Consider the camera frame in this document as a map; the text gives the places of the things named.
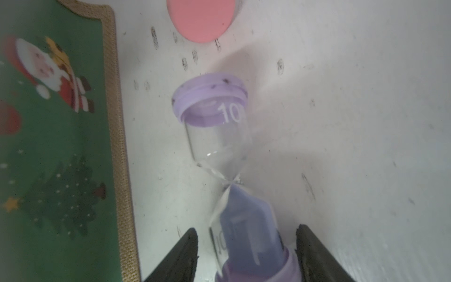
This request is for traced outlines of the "pink hourglass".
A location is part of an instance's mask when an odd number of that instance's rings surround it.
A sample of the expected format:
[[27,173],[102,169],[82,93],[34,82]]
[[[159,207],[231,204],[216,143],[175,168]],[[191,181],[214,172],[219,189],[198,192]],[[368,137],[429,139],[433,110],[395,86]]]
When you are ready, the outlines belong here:
[[195,43],[215,41],[231,25],[235,0],[167,0],[167,10],[176,30]]

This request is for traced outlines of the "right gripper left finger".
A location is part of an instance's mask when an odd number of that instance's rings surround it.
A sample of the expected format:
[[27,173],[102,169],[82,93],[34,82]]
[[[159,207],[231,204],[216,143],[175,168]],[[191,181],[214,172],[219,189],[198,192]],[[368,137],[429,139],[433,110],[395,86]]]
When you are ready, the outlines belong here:
[[198,261],[198,235],[190,228],[145,282],[193,282]]

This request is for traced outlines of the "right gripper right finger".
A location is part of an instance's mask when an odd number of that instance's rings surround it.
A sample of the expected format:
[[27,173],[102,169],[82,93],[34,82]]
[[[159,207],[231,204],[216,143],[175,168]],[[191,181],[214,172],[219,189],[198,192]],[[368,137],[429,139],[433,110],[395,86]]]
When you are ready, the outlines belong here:
[[306,224],[299,225],[296,239],[303,282],[355,282]]

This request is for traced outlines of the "purple hourglass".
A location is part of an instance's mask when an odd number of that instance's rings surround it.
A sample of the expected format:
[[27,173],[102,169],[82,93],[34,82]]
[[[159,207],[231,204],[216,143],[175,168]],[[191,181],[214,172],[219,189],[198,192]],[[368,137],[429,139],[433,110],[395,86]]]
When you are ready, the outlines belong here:
[[238,181],[252,139],[249,94],[229,74],[195,77],[173,94],[173,112],[185,127],[196,165],[223,185],[209,223],[218,282],[300,282],[297,255],[283,243],[266,200]]

